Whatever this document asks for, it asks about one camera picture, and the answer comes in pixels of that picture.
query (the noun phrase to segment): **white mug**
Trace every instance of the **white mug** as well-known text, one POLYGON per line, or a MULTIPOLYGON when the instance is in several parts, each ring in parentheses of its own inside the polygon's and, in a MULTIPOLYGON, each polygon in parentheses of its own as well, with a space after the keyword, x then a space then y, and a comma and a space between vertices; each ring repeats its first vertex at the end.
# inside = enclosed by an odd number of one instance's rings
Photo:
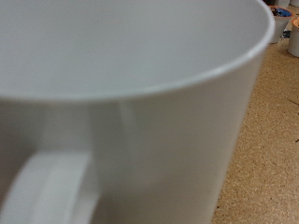
POLYGON ((211 220, 262 1, 2 0, 0 29, 1 224, 211 220))

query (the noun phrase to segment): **floor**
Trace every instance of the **floor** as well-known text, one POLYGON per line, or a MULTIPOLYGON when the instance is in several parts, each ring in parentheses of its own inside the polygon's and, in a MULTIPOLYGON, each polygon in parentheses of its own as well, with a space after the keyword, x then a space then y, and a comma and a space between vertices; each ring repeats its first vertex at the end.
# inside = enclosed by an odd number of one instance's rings
POLYGON ((288 43, 268 46, 212 224, 299 223, 299 58, 288 43))

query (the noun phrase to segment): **mug rim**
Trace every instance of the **mug rim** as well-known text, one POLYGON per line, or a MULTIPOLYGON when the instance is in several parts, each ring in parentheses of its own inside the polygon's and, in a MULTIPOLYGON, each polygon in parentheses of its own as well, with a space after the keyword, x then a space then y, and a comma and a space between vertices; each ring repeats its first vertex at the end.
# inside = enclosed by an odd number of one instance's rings
POLYGON ((209 69, 203 73, 199 73, 192 77, 181 79, 178 82, 170 82, 161 84, 154 87, 139 88, 132 91, 110 92, 107 94, 94 94, 94 95, 36 95, 26 94, 20 95, 15 92, 0 92, 0 101, 18 102, 18 103, 33 103, 33 104, 92 104, 102 102, 116 102, 122 100, 132 100, 137 98, 144 98, 172 91, 187 89, 195 85, 206 83, 218 77, 225 76, 242 65, 250 62, 254 57, 261 54, 268 46, 272 39, 275 30, 275 20, 273 13, 269 10, 269 6, 260 0, 255 0, 257 4, 263 8, 267 17, 267 29, 264 31, 262 38, 250 49, 248 49, 240 57, 231 60, 230 62, 220 65, 216 68, 209 69))

